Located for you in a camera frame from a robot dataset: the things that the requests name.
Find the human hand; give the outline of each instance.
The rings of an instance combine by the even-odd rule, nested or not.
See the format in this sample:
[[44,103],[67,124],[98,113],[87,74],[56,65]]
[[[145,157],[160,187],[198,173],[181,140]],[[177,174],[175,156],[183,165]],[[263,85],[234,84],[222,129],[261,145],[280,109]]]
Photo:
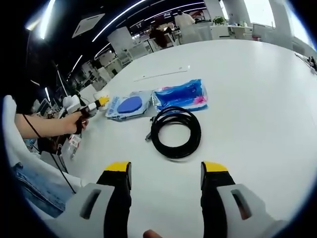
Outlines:
[[162,238],[162,237],[159,234],[157,234],[156,232],[154,232],[152,230],[148,230],[148,231],[144,232],[143,238]]
[[[70,114],[64,118],[62,118],[62,124],[64,126],[65,134],[74,134],[77,131],[77,125],[76,122],[78,119],[82,116],[81,112],[76,112],[73,114]],[[87,119],[82,119],[82,131],[86,129],[88,125]]]

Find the office desk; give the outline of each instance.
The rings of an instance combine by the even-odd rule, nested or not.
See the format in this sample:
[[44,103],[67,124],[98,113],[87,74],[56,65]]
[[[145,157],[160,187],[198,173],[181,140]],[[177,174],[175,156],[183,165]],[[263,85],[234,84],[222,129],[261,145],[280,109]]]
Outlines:
[[[142,80],[143,76],[186,72]],[[131,237],[153,229],[163,237],[203,236],[201,161],[221,163],[266,203],[276,219],[290,220],[309,195],[317,171],[317,79],[294,52],[262,42],[218,40],[186,44],[144,56],[106,86],[112,95],[179,85],[201,78],[209,108],[195,112],[199,148],[173,163],[145,142],[149,118],[125,122],[99,113],[83,132],[72,175],[96,182],[114,161],[132,162]],[[181,125],[163,128],[160,139],[184,143]]]

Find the jeans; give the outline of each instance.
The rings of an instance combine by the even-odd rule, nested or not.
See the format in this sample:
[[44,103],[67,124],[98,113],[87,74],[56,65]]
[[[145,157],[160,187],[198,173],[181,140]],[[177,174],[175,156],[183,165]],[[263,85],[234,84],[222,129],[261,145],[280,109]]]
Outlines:
[[68,186],[53,183],[21,163],[13,167],[13,172],[20,182],[25,198],[35,206],[54,218],[65,211],[66,202],[73,195]]

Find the potted plant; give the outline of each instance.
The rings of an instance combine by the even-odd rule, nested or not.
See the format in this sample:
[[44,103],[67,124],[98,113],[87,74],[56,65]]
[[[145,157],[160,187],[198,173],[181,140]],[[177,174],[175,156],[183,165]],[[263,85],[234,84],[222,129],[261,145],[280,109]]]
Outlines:
[[226,20],[224,19],[223,16],[216,16],[212,22],[215,24],[215,25],[224,25]]

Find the coiled black cable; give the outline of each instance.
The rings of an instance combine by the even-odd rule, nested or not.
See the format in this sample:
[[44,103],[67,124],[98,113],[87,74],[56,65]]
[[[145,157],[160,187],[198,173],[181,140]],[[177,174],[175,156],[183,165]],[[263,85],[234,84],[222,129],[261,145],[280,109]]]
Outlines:
[[[191,155],[197,150],[202,137],[202,131],[197,118],[190,111],[180,107],[168,107],[159,112],[158,115],[151,120],[151,132],[146,137],[146,141],[151,139],[155,148],[164,156],[171,159],[180,159]],[[159,130],[164,125],[175,122],[181,123],[190,129],[189,140],[178,147],[163,145],[159,140]]]

